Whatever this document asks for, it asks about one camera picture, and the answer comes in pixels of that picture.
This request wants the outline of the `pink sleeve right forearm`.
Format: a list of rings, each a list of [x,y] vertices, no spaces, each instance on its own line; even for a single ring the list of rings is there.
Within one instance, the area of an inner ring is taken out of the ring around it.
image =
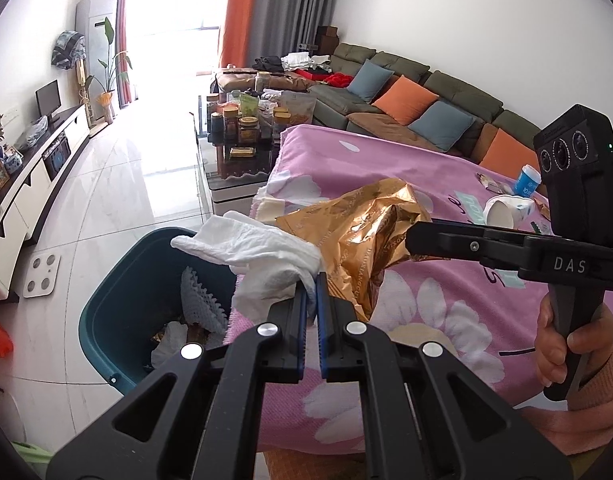
[[[520,414],[565,455],[601,448],[613,438],[613,352],[567,401],[566,411],[528,406]]]

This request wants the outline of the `person right hand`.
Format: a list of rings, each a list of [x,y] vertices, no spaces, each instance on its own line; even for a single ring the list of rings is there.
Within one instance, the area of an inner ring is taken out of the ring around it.
[[[599,309],[599,316],[567,337],[557,333],[549,295],[543,297],[538,328],[535,335],[535,367],[544,387],[562,384],[567,376],[567,352],[587,356],[583,378],[598,372],[613,353],[613,314],[606,304]]]

